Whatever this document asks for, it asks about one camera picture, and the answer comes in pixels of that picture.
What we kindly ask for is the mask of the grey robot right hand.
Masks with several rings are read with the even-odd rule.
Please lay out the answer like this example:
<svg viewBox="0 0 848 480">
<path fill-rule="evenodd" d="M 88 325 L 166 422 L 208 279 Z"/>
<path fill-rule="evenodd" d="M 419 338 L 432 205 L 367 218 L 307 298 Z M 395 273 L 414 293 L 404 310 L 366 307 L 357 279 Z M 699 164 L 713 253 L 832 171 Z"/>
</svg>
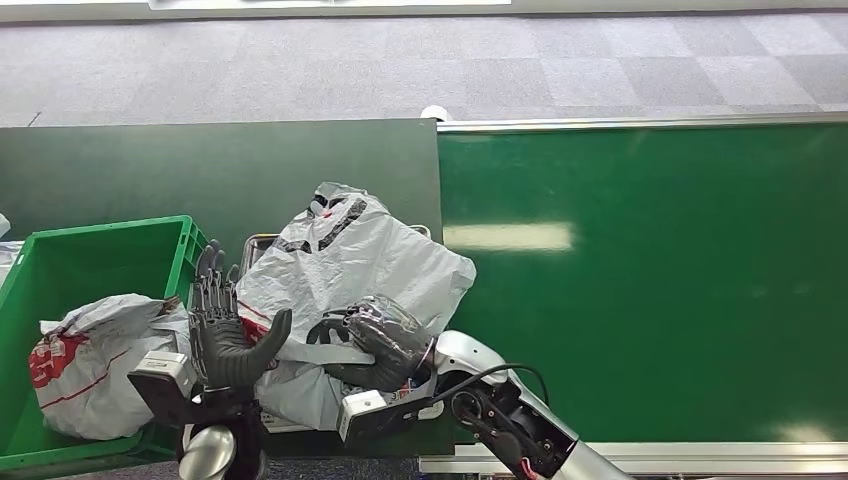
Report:
<svg viewBox="0 0 848 480">
<path fill-rule="evenodd" d="M 397 302 L 369 295 L 343 309 L 330 310 L 308 334 L 308 344 L 329 344 L 331 333 L 374 357 L 370 365 L 329 363 L 332 377 L 357 387 L 381 392 L 400 389 L 424 363 L 435 336 Z"/>
</svg>

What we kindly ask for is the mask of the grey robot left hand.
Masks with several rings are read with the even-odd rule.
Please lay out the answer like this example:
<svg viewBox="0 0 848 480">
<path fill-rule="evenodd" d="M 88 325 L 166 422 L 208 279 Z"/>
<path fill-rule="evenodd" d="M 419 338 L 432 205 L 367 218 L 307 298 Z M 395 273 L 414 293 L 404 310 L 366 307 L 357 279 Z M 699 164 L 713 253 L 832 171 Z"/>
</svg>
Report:
<svg viewBox="0 0 848 480">
<path fill-rule="evenodd" d="M 209 241 L 198 257 L 188 306 L 192 359 L 209 390 L 253 387 L 283 347 L 293 323 L 292 311 L 281 309 L 269 331 L 251 344 L 238 311 L 239 266 L 224 271 L 224 262 L 220 243 Z"/>
</svg>

